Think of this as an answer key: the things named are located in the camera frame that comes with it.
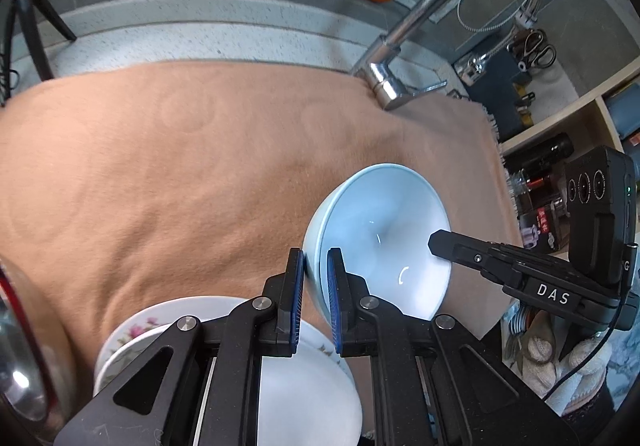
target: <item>screw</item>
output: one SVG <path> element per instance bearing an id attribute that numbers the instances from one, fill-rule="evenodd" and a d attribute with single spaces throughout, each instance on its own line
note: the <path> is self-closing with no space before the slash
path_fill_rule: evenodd
<path id="1" fill-rule="evenodd" d="M 365 296 L 360 299 L 360 306 L 363 309 L 375 309 L 378 305 L 380 305 L 380 300 L 375 296 Z"/>
<path id="2" fill-rule="evenodd" d="M 436 325 L 443 330 L 451 330 L 455 324 L 456 321 L 448 314 L 441 314 L 440 316 L 436 316 Z"/>
<path id="3" fill-rule="evenodd" d="M 196 326 L 196 318 L 193 316 L 183 316 L 178 320 L 178 328 L 181 331 L 190 331 Z"/>
<path id="4" fill-rule="evenodd" d="M 271 307 L 271 300 L 267 298 L 267 296 L 258 296 L 252 304 L 254 309 L 258 309 L 258 311 L 263 311 Z"/>

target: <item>chrome faucet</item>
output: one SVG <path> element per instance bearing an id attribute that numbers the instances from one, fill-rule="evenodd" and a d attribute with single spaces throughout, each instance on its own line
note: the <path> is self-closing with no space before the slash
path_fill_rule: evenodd
<path id="1" fill-rule="evenodd" d="M 381 35 L 351 69 L 351 76 L 362 77 L 367 81 L 383 109 L 397 108 L 412 98 L 446 86 L 447 82 L 443 81 L 417 92 L 410 92 L 391 72 L 389 63 L 400 53 L 402 42 L 447 1 L 420 0 L 388 34 Z M 467 86 L 473 85 L 482 76 L 487 61 L 506 47 L 520 29 L 531 28 L 536 22 L 536 13 L 541 2 L 542 0 L 526 0 L 516 12 L 514 25 L 504 39 L 484 54 L 470 54 L 456 63 L 455 70 Z"/>

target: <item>glove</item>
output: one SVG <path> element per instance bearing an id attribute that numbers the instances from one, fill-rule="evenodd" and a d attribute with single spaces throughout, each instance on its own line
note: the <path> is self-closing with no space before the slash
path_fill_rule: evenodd
<path id="1" fill-rule="evenodd" d="M 581 341 L 562 361 L 558 361 L 562 349 L 558 334 L 561 332 L 554 332 L 550 315 L 545 311 L 538 312 L 520 339 L 521 349 L 511 367 L 540 397 L 544 397 L 556 381 L 580 364 L 599 342 L 599 338 Z M 611 345 L 606 343 L 586 365 L 564 381 L 546 403 L 558 415 L 566 415 L 589 402 L 606 380 L 610 357 Z"/>

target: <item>black tripod leg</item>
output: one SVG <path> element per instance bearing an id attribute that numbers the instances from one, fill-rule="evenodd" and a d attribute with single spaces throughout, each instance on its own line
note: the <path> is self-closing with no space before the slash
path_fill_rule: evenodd
<path id="1" fill-rule="evenodd" d="M 53 72 L 49 66 L 49 60 L 42 46 L 36 15 L 33 12 L 32 0 L 15 0 L 15 8 L 20 20 L 20 27 L 24 35 L 24 41 L 31 54 L 31 59 L 41 80 L 53 79 Z"/>
<path id="2" fill-rule="evenodd" d="M 2 50 L 2 97 L 1 106 L 11 97 L 11 44 L 14 37 L 15 5 L 12 3 L 4 23 L 4 48 Z"/>
<path id="3" fill-rule="evenodd" d="M 51 23 L 60 34 L 62 34 L 69 41 L 76 41 L 76 35 L 73 34 L 71 29 L 63 21 L 60 15 L 53 8 L 49 0 L 33 0 L 36 8 L 42 12 L 42 15 Z"/>

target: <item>brown cloth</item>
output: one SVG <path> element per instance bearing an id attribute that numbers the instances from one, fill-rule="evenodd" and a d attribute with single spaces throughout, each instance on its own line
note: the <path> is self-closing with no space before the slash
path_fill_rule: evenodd
<path id="1" fill-rule="evenodd" d="M 391 114 L 336 72 L 174 61 L 12 98 L 0 112 L 0 252 L 60 315 L 87 374 L 144 307 L 259 294 L 322 200 L 382 162 L 422 174 L 452 230 L 520 243 L 481 106 L 432 94 Z M 441 311 L 481 336 L 508 302 L 454 266 Z M 309 300 L 303 318 L 326 330 Z"/>

